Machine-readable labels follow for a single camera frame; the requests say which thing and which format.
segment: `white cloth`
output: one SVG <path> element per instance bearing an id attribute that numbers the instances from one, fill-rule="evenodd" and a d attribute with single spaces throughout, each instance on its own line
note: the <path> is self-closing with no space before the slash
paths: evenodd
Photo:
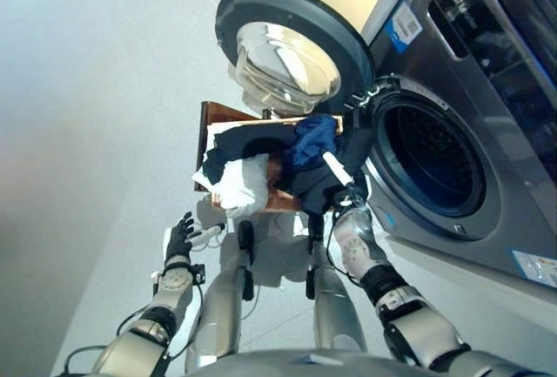
<path id="1" fill-rule="evenodd" d="M 220 206 L 226 210 L 227 217 L 249 216 L 267 205 L 268 161 L 269 155 L 265 153 L 228 162 L 223 177 L 215 185 L 203 174 L 203 167 L 192 178 L 210 192 L 219 195 Z"/>

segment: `black glove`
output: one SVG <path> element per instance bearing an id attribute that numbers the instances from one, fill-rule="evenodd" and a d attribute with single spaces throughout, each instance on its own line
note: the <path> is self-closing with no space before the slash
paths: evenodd
<path id="1" fill-rule="evenodd" d="M 164 262 L 167 262 L 175 255 L 183 255 L 190 258 L 191 242 L 188 239 L 193 234 L 193 227 L 191 225 L 193 225 L 193 218 L 191 217 L 191 212 L 188 212 L 172 227 L 171 240 L 166 248 L 166 260 Z"/>

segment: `clothes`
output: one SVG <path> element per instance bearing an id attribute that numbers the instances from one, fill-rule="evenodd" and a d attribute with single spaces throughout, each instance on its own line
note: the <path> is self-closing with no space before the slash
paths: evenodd
<path id="1" fill-rule="evenodd" d="M 215 147 L 207 152 L 203 173 L 217 184 L 225 164 L 290 148 L 296 140 L 292 125 L 243 125 L 215 135 Z"/>
<path id="2" fill-rule="evenodd" d="M 205 176 L 203 167 L 192 178 L 220 197 L 220 206 L 226 210 L 227 217 L 249 216 L 267 205 L 268 160 L 269 155 L 264 153 L 229 162 L 215 185 Z"/>
<path id="3" fill-rule="evenodd" d="M 336 120 L 328 115 L 311 116 L 297 123 L 294 127 L 296 143 L 284 152 L 284 172 L 308 171 L 323 165 L 321 155 L 337 151 L 336 127 Z"/>
<path id="4" fill-rule="evenodd" d="M 351 129 L 337 138 L 337 154 L 345 171 L 353 178 L 362 197 L 367 198 L 367 185 L 360 167 L 364 164 L 372 144 L 370 129 Z M 287 174 L 275 185 L 276 188 L 298 197 L 301 208 L 307 214 L 322 215 L 332 206 L 334 195 L 344 190 L 328 165 Z"/>

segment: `metal joint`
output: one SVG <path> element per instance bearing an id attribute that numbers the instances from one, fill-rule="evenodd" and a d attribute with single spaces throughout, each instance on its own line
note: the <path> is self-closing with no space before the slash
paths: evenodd
<path id="1" fill-rule="evenodd" d="M 379 299 L 377 305 L 375 305 L 375 312 L 377 315 L 383 313 L 386 310 L 393 311 L 407 303 L 412 301 L 421 301 L 428 304 L 423 296 L 412 286 L 402 286 L 395 288 L 394 290 L 386 293 L 383 297 Z"/>

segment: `robot leg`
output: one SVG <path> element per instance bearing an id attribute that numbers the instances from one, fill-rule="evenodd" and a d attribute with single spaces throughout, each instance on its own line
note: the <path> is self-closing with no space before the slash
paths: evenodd
<path id="1" fill-rule="evenodd" d="M 238 231 L 240 252 L 230 267 L 222 271 L 205 293 L 203 311 L 192 328 L 185 356 L 185 370 L 192 372 L 238 351 L 242 299 L 252 294 L 252 276 L 247 269 L 252 261 L 253 229 L 242 222 Z"/>

